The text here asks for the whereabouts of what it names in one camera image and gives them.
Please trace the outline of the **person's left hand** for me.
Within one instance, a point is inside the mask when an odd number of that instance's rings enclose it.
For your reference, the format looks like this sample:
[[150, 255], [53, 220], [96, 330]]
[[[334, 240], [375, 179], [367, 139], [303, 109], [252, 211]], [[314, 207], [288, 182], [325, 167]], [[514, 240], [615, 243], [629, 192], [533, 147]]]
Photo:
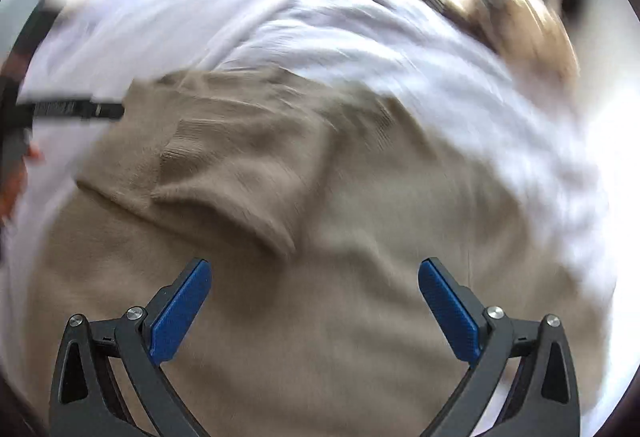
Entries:
[[43, 159], [41, 151], [31, 143], [21, 162], [14, 167], [12, 174], [6, 182], [2, 184], [0, 195], [1, 226], [12, 219], [15, 205], [18, 198], [26, 188], [27, 184], [27, 164], [40, 162]]

